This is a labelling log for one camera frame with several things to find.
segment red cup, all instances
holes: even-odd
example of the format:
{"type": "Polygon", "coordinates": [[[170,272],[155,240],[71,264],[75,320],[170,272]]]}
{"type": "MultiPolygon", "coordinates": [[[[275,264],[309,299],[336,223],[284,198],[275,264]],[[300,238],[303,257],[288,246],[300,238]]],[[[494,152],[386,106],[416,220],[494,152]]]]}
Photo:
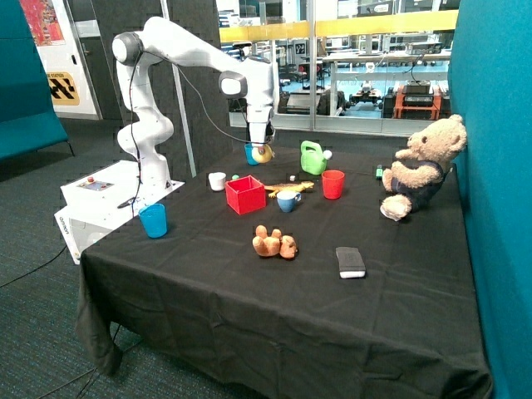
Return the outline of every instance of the red cup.
{"type": "Polygon", "coordinates": [[[323,196],[328,200],[340,198],[345,179],[345,174],[340,170],[325,170],[322,173],[323,196]]]}

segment yellow railing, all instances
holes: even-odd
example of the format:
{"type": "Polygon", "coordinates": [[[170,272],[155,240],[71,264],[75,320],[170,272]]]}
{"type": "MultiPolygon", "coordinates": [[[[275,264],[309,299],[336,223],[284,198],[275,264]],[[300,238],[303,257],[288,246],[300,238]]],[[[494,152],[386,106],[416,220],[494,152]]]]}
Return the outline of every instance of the yellow railing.
{"type": "MultiPolygon", "coordinates": [[[[456,27],[458,11],[407,12],[397,15],[317,21],[316,36],[365,35],[372,33],[447,31],[456,27]]],[[[224,27],[222,43],[309,37],[308,22],[280,23],[255,27],[224,27]]]]}

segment glass wall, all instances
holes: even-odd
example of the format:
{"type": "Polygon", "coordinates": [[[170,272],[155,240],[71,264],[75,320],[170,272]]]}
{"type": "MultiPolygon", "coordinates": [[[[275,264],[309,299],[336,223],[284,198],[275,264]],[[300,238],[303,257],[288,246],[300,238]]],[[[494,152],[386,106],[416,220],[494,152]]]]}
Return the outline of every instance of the glass wall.
{"type": "Polygon", "coordinates": [[[459,2],[218,0],[220,36],[274,62],[277,127],[410,135],[450,115],[459,2]]]}

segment white cup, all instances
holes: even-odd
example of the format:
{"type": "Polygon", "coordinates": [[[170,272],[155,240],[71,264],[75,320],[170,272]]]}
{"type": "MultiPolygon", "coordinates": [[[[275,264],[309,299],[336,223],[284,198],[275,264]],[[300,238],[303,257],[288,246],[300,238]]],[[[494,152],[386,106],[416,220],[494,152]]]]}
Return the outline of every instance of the white cup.
{"type": "Polygon", "coordinates": [[[225,188],[225,173],[209,173],[209,183],[213,191],[222,191],[225,188]]]}

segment warning sign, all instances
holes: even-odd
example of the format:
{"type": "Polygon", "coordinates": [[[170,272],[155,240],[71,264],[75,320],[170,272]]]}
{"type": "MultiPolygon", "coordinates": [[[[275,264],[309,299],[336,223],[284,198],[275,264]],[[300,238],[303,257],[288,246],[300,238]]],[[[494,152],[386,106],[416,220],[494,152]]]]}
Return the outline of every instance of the warning sign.
{"type": "Polygon", "coordinates": [[[50,94],[54,106],[79,106],[80,97],[77,95],[74,79],[67,72],[47,73],[50,94]]]}

